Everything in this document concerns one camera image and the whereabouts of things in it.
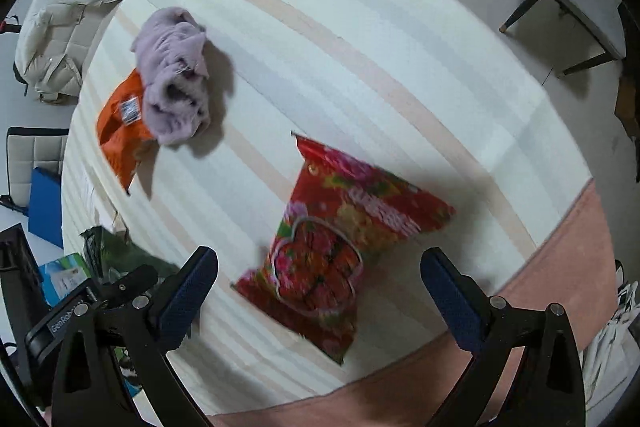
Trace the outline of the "cardboard box with blue print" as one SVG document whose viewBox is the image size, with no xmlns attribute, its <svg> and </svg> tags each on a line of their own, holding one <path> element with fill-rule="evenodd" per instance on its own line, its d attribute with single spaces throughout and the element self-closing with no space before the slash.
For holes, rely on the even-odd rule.
<svg viewBox="0 0 640 427">
<path fill-rule="evenodd" d="M 91 277 L 81 254 L 75 253 L 40 265 L 41 289 L 51 307 L 56 306 L 71 291 Z"/>
</svg>

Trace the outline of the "green wet wipes pack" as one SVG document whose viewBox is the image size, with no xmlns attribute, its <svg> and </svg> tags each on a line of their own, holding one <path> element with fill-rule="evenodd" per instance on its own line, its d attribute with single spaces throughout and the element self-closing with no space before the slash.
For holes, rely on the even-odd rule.
<svg viewBox="0 0 640 427">
<path fill-rule="evenodd" d="M 101 284 L 115 283 L 141 265 L 154 268 L 161 280 L 179 271 L 177 265 L 152 256 L 128 237 L 112 234 L 103 227 L 83 231 L 80 237 L 90 273 Z"/>
</svg>

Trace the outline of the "red snack bag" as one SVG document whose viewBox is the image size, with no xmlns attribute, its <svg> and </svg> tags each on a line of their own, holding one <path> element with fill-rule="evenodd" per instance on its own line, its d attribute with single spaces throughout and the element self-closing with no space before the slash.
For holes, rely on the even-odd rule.
<svg viewBox="0 0 640 427">
<path fill-rule="evenodd" d="M 234 289 L 337 364 L 357 332 L 363 275 L 396 245 L 456 210 L 380 167 L 297 135 L 304 163 L 262 265 Z"/>
</svg>

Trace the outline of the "orange snack bag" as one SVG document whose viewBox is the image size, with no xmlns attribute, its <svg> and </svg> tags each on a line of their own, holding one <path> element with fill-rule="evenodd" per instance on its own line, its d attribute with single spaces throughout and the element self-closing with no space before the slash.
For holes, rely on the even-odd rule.
<svg viewBox="0 0 640 427">
<path fill-rule="evenodd" d="M 113 91 L 96 121 L 100 150 L 127 195 L 143 156 L 157 139 L 143 121 L 143 84 L 133 69 Z"/>
</svg>

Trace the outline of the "purple fluffy cloth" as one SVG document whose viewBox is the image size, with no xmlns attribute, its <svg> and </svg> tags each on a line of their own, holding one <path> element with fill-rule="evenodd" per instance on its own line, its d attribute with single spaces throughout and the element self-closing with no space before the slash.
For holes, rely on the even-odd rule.
<svg viewBox="0 0 640 427">
<path fill-rule="evenodd" d="M 134 38 L 142 118 L 160 145 L 180 144 L 209 125 L 206 42 L 204 27 L 176 6 L 154 12 Z"/>
</svg>

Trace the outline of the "white shopping bag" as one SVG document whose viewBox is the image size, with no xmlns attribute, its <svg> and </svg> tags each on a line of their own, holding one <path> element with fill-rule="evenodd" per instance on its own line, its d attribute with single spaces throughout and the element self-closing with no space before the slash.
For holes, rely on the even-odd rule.
<svg viewBox="0 0 640 427">
<path fill-rule="evenodd" d="M 639 369 L 639 283 L 618 291 L 618 307 L 582 352 L 587 425 L 597 426 L 613 410 Z"/>
</svg>

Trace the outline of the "white quilted chair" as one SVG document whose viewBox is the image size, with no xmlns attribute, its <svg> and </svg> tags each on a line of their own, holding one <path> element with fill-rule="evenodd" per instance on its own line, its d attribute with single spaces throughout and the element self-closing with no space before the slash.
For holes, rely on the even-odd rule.
<svg viewBox="0 0 640 427">
<path fill-rule="evenodd" d="M 1 205 L 26 216 L 32 172 L 47 171 L 61 178 L 68 130 L 62 128 L 9 127 L 6 130 L 6 182 L 8 193 Z"/>
</svg>

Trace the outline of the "striped cream tablecloth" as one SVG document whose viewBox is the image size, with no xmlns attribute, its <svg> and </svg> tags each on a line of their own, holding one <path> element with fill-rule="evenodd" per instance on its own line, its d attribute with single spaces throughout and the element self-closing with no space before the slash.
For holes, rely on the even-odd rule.
<svg viewBox="0 0 640 427">
<path fill-rule="evenodd" d="M 213 43 L 213 117 L 164 147 L 123 190 L 96 117 L 134 67 L 130 46 L 158 9 L 181 6 Z M 359 296 L 343 364 L 233 289 L 276 234 L 303 159 L 297 135 L 380 166 L 454 207 L 442 231 L 384 254 Z M 122 0 L 87 68 L 63 167 L 68 251 L 93 225 L 92 195 L 134 243 L 176 265 L 198 246 L 220 272 L 191 338 L 170 361 L 207 414 L 325 395 L 439 336 L 419 277 L 436 245 L 498 291 L 559 225 L 590 180 L 538 80 L 457 0 Z"/>
</svg>

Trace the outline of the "white puffer jacket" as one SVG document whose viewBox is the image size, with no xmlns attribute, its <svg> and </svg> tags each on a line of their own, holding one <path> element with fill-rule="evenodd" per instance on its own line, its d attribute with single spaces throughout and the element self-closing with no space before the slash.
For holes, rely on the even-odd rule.
<svg viewBox="0 0 640 427">
<path fill-rule="evenodd" d="M 18 33 L 14 70 L 40 100 L 76 98 L 82 66 L 122 0 L 32 0 Z"/>
</svg>

